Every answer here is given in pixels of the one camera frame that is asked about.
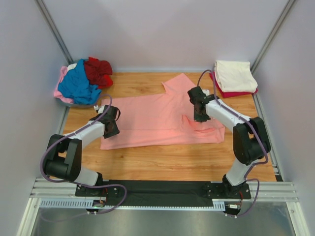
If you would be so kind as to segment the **salmon pink t-shirt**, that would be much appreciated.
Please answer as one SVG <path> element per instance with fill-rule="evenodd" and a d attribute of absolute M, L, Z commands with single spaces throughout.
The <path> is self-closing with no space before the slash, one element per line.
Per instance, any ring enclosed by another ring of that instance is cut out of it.
<path fill-rule="evenodd" d="M 224 141 L 225 126 L 218 120 L 194 121 L 188 91 L 195 85 L 184 73 L 163 86 L 165 93 L 113 99 L 112 106 L 121 111 L 120 132 L 102 138 L 102 150 Z"/>

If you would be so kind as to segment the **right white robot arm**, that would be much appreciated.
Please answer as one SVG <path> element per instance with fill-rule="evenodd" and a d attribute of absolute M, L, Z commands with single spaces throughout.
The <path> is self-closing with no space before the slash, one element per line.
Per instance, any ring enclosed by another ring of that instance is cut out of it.
<path fill-rule="evenodd" d="M 222 178 L 222 194 L 234 198 L 246 183 L 251 170 L 257 165 L 268 163 L 271 150 L 264 120 L 251 118 L 227 106 L 215 94 L 206 94 L 197 86 L 188 91 L 194 109 L 194 121 L 218 120 L 233 134 L 235 161 Z"/>

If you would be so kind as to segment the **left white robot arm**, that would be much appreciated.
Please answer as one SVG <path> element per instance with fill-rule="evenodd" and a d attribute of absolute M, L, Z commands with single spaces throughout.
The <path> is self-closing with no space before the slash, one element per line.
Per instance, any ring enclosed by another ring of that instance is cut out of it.
<path fill-rule="evenodd" d="M 92 197 L 103 193 L 102 174 L 82 166 L 82 151 L 98 138 L 110 138 L 120 133 L 117 120 L 121 111 L 114 106 L 101 106 L 97 116 L 66 135 L 52 135 L 41 162 L 43 177 L 51 182 L 71 182 L 86 187 Z"/>

